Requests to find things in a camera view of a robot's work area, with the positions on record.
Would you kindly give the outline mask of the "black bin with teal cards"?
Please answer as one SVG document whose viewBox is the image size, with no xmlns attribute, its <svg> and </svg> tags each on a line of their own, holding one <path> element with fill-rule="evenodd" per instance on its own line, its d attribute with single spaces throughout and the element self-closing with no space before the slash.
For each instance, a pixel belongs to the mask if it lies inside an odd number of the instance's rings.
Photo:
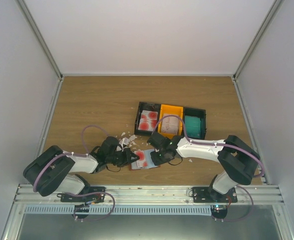
<svg viewBox="0 0 294 240">
<path fill-rule="evenodd" d="M 186 126 L 186 135 L 190 139 L 204 140 L 206 135 L 206 110 L 185 107 L 183 121 Z"/>
</svg>

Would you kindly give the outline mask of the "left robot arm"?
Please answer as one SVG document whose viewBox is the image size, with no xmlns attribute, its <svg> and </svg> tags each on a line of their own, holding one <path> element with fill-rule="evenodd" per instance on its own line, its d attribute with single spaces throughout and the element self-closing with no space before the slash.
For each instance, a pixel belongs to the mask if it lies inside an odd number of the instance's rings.
<svg viewBox="0 0 294 240">
<path fill-rule="evenodd" d="M 61 192 L 84 202 L 89 198 L 91 186 L 78 173 L 97 174 L 108 165 L 122 168 L 139 159 L 126 144 L 108 136 L 87 154 L 64 151 L 53 145 L 24 169 L 23 177 L 43 197 Z"/>
</svg>

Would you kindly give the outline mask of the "black bin with red cards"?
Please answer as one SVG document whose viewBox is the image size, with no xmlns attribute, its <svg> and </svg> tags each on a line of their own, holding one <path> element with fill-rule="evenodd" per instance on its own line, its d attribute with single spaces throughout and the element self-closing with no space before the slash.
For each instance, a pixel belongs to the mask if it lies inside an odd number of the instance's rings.
<svg viewBox="0 0 294 240">
<path fill-rule="evenodd" d="M 134 134 L 151 136 L 157 130 L 156 124 L 160 117 L 161 104 L 139 102 L 135 118 Z"/>
</svg>

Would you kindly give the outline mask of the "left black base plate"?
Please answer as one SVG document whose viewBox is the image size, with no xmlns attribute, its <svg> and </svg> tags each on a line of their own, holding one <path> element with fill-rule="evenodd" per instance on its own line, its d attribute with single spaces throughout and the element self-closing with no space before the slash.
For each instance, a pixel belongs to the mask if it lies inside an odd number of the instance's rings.
<svg viewBox="0 0 294 240">
<path fill-rule="evenodd" d="M 104 202 L 104 186 L 91 186 L 88 190 L 82 190 L 80 194 L 86 196 L 73 196 L 68 193 L 58 193 L 57 197 L 63 203 L 79 203 L 74 205 L 72 216 L 76 220 L 84 220 L 88 217 L 91 204 L 99 204 Z"/>
</svg>

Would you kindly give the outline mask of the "red circle card stack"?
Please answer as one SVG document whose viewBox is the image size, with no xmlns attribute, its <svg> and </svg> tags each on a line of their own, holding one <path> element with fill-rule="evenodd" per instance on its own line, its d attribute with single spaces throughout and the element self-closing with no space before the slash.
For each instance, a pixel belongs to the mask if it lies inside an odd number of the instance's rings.
<svg viewBox="0 0 294 240">
<path fill-rule="evenodd" d="M 138 124 L 138 130 L 147 132 L 154 131 L 155 126 L 158 122 L 157 118 L 158 112 L 142 110 Z"/>
</svg>

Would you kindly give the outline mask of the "aluminium rail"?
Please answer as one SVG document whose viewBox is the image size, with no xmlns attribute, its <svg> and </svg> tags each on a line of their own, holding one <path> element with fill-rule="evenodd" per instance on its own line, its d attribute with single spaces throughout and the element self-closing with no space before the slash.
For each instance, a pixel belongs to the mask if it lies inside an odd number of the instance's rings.
<svg viewBox="0 0 294 240">
<path fill-rule="evenodd" d="M 284 205 L 278 186 L 249 185 L 236 187 L 237 202 L 232 205 Z M 107 185 L 106 192 L 111 194 L 117 205 L 214 205 L 215 202 L 194 202 L 192 187 L 188 185 Z M 22 184 L 14 198 L 15 204 L 60 204 L 61 199 L 54 192 L 41 196 L 33 192 L 32 186 Z"/>
</svg>

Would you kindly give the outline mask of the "teal card stack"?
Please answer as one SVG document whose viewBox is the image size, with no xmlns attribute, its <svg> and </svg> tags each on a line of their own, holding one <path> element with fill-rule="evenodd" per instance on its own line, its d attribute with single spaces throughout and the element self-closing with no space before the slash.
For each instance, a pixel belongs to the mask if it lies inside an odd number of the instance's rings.
<svg viewBox="0 0 294 240">
<path fill-rule="evenodd" d="M 186 133 L 189 138 L 201 137 L 201 119 L 196 116 L 185 116 Z"/>
</svg>

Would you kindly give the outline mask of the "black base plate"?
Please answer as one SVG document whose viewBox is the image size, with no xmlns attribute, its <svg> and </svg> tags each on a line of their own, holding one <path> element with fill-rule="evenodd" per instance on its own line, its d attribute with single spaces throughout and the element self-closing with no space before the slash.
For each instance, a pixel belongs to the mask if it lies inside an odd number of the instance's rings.
<svg viewBox="0 0 294 240">
<path fill-rule="evenodd" d="M 73 196 L 68 193 L 58 193 L 57 197 L 63 203 L 79 203 L 74 205 L 72 216 L 76 220 L 84 220 L 88 217 L 91 204 L 99 204 L 104 202 L 104 186 L 91 186 L 88 190 L 82 190 L 80 194 L 86 196 Z"/>
<path fill-rule="evenodd" d="M 224 220 L 232 203 L 237 203 L 235 188 L 230 189 L 226 194 L 221 194 L 208 186 L 193 187 L 191 197 L 194 203 L 203 203 L 210 206 L 211 216 L 215 220 Z"/>
</svg>

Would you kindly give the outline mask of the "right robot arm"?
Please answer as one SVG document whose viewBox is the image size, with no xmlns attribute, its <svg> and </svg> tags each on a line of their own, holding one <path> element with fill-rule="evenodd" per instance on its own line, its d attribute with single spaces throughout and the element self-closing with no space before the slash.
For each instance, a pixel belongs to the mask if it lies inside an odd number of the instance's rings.
<svg viewBox="0 0 294 240">
<path fill-rule="evenodd" d="M 258 154 L 235 135 L 222 140 L 199 140 L 182 135 L 168 138 L 154 132 L 147 142 L 154 148 L 150 155 L 156 166 L 175 158 L 197 158 L 219 163 L 223 172 L 214 177 L 208 190 L 210 200 L 215 203 L 222 201 L 233 187 L 250 185 L 260 164 Z"/>
</svg>

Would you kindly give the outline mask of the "brown leather card holder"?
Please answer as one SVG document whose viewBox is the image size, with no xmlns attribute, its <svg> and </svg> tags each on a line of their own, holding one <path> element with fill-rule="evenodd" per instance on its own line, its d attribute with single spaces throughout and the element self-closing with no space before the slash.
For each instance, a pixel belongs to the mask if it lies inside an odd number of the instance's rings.
<svg viewBox="0 0 294 240">
<path fill-rule="evenodd" d="M 129 165 L 129 170 L 136 171 L 158 168 L 151 159 L 151 153 L 153 151 L 154 149 L 134 151 L 134 154 L 137 155 L 139 159 Z"/>
</svg>

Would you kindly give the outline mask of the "white patterned card stack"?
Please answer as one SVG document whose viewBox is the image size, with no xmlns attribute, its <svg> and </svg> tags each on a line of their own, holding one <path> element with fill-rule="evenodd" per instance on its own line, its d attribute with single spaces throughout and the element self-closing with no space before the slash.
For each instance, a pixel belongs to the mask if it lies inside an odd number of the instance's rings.
<svg viewBox="0 0 294 240">
<path fill-rule="evenodd" d="M 177 135 L 180 127 L 180 120 L 177 118 L 176 114 L 171 114 L 172 116 L 163 119 L 161 123 L 161 133 Z"/>
</svg>

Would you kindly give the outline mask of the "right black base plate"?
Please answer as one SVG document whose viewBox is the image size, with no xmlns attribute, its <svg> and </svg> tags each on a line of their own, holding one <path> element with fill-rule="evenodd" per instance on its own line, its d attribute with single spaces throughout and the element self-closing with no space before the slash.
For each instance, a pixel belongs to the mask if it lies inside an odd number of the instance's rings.
<svg viewBox="0 0 294 240">
<path fill-rule="evenodd" d="M 226 194 L 221 194 L 208 186 L 193 187 L 191 197 L 194 203 L 203 203 L 210 206 L 211 216 L 215 220 L 224 220 L 232 203 L 237 203 L 235 188 L 230 189 Z"/>
</svg>

